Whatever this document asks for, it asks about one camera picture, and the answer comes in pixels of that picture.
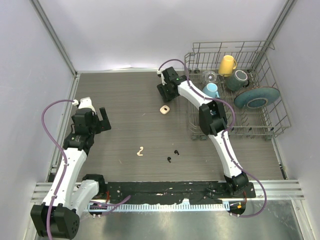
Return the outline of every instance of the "beige square object with hole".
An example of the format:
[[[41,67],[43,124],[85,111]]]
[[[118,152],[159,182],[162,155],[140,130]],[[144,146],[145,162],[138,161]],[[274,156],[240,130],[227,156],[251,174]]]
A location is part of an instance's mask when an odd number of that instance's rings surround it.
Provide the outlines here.
[[[160,108],[160,112],[162,114],[167,114],[170,111],[170,107],[168,107],[167,105],[164,105]]]

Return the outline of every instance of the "clear glass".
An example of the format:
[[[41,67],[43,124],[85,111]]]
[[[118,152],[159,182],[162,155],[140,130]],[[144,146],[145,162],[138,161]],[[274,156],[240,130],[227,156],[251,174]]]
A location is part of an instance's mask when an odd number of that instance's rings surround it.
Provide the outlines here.
[[[201,82],[204,85],[217,82],[218,75],[214,71],[204,71],[201,75]]]

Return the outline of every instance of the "light blue mug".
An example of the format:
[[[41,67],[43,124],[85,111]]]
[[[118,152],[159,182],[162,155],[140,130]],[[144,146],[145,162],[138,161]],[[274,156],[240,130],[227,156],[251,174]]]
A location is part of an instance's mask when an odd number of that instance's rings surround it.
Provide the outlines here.
[[[220,98],[219,93],[218,93],[218,86],[214,83],[208,83],[202,92],[206,95],[208,95],[211,98]]]

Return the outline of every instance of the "plate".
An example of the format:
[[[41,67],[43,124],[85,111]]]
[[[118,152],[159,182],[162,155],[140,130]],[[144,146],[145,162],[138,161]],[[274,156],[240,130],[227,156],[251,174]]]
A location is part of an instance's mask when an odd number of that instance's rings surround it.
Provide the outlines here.
[[[274,87],[262,86],[240,93],[234,99],[238,108],[258,109],[274,103],[280,97],[280,91]]]

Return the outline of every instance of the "white wall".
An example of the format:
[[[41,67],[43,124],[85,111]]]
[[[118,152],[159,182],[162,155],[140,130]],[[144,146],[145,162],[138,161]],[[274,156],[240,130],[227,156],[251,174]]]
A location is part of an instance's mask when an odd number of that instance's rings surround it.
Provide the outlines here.
[[[198,41],[264,40],[286,0],[40,2],[74,67],[103,71],[157,68]]]
[[[36,182],[46,179],[54,149],[41,113],[67,97],[72,75],[28,0],[2,0],[0,23],[0,235],[21,240],[28,202]],[[54,135],[63,109],[47,114]]]
[[[298,0],[269,51],[292,127],[277,138],[286,172],[298,179],[314,230],[320,226],[320,1]]]

